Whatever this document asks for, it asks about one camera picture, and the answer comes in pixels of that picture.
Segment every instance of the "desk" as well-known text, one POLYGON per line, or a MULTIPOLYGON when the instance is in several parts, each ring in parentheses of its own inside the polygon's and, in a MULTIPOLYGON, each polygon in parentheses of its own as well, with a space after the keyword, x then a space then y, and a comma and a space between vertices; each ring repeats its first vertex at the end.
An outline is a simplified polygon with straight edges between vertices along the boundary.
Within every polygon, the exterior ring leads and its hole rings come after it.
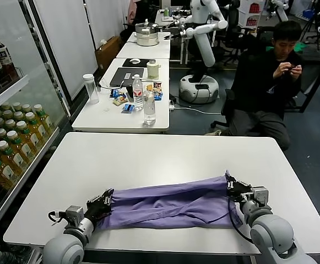
MULTIPOLYGON (((221 176, 225 169, 243 182, 265 186, 273 212, 291 223, 304 251, 320 253, 320 216, 276 141, 269 137, 68 133, 14 217, 4 241, 44 246, 64 228, 64 224, 51 226, 48 212, 65 210, 70 205, 83 206, 85 211, 86 201, 107 188, 192 182, 221 176), (152 158, 156 163, 139 164, 152 158), (120 160, 124 169, 110 164, 120 160)), ((241 230, 248 234, 246 225, 241 230)), ((96 231, 86 250, 95 254, 258 253, 233 228, 96 231)))
MULTIPOLYGON (((104 79, 109 85, 113 75, 119 67, 122 67, 126 59, 114 59, 107 69, 104 79)), ((99 92, 100 102, 85 104, 82 111, 75 119, 72 127, 74 131, 84 132, 107 132, 107 133, 160 133, 166 131, 170 126, 169 110, 169 60, 157 59, 161 68, 159 69, 159 80, 162 82, 162 91, 164 93, 161 101, 156 101, 156 123, 152 126, 145 126, 143 111, 133 111, 131 114, 121 113, 123 105, 115 106, 110 98, 111 90, 101 88, 99 92)), ((145 78, 148 76, 148 70, 145 68, 145 78)))
POLYGON ((155 23, 158 24, 159 26, 168 26, 170 25, 171 23, 174 22, 174 20, 171 20, 171 21, 162 21, 162 18, 164 17, 164 14, 161 13, 165 11, 164 9, 160 9, 158 10, 157 14, 156 14, 156 19, 155 19, 155 23))
POLYGON ((134 43, 137 39, 133 32, 117 58, 169 59, 171 40, 164 39, 169 34, 169 32, 159 32, 160 43, 155 46, 140 46, 134 43))
MULTIPOLYGON (((313 47, 306 47, 303 49, 301 53, 297 53, 303 60, 304 65, 318 65, 320 66, 320 50, 318 51, 316 48, 313 47)), ((313 98, 314 94, 318 90, 320 86, 320 73, 316 76, 315 81, 312 83, 311 87, 305 91, 306 99, 301 106, 296 107, 289 107, 287 109, 292 110, 299 110, 299 112, 303 113, 307 106, 309 105, 311 99, 313 98)))

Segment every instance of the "gray pants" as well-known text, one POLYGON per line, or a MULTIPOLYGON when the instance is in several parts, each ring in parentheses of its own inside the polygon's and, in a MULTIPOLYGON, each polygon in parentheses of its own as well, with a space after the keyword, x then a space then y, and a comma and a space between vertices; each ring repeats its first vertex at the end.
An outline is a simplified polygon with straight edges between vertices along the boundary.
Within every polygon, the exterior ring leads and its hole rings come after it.
POLYGON ((258 111, 256 113, 234 110, 230 128, 222 131, 221 136, 247 136, 254 131, 262 136, 274 138, 282 150, 290 146, 290 138, 283 120, 275 113, 258 111))

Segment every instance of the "red label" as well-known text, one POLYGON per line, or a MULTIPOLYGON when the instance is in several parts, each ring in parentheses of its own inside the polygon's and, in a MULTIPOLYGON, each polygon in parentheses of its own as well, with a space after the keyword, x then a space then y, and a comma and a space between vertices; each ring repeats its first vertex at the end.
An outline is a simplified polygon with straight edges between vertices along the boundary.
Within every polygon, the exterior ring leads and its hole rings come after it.
POLYGON ((137 92, 137 91, 134 91, 134 90, 133 90, 133 93, 134 93, 135 96, 141 96, 141 95, 143 95, 143 91, 138 91, 138 92, 137 92))

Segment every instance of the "purple shirt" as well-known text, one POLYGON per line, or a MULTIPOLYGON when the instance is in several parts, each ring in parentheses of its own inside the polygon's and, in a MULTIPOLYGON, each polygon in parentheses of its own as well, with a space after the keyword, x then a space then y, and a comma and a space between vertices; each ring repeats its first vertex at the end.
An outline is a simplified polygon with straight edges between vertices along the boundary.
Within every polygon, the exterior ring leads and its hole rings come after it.
MULTIPOLYGON (((112 215, 103 219, 98 228, 232 227, 226 191, 225 177, 115 190, 112 215)), ((234 202, 230 206, 233 220, 240 226, 234 202)))

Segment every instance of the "sneaker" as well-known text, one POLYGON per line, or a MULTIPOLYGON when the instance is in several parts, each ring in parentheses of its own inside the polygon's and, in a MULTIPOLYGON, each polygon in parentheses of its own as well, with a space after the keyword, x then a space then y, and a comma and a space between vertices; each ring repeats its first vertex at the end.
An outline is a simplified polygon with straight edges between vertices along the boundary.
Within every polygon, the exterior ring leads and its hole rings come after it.
POLYGON ((221 135, 221 132, 222 132, 221 130, 216 130, 214 132, 205 134, 205 136, 219 136, 221 135))

